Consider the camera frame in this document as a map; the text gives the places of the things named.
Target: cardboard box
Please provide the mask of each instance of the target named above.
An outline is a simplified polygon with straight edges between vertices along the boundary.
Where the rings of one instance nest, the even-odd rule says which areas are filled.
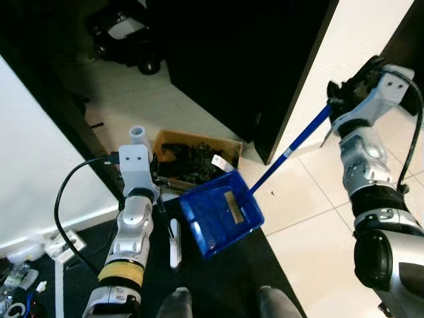
[[[191,134],[184,131],[164,129],[158,133],[154,141],[153,153],[156,153],[159,162],[171,162],[176,159],[174,154],[168,150],[162,150],[165,143],[188,144],[193,147],[199,146],[202,142],[214,148],[222,150],[223,157],[234,168],[238,168],[243,150],[243,143],[230,139],[219,139],[200,134]]]

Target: plastic bottle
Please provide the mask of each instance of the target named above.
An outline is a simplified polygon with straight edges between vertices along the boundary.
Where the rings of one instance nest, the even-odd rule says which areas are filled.
[[[7,309],[12,305],[16,288],[19,286],[29,269],[30,266],[25,263],[13,266],[3,286],[0,287],[0,317],[4,316]]]

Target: yellow band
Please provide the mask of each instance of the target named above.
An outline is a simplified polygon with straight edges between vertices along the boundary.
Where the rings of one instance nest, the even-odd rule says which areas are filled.
[[[122,277],[132,280],[141,287],[144,270],[141,266],[129,262],[114,262],[106,265],[101,270],[99,281],[108,277]]]

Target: stroller wheel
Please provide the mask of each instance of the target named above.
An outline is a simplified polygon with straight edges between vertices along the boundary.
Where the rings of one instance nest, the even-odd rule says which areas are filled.
[[[152,75],[160,70],[160,61],[157,58],[146,58],[140,60],[138,69],[144,75]]]

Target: white label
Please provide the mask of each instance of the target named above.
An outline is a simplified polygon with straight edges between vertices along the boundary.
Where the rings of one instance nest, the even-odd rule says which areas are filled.
[[[234,170],[234,167],[230,165],[223,157],[215,154],[212,158],[212,165],[218,167],[222,171],[231,172]]]

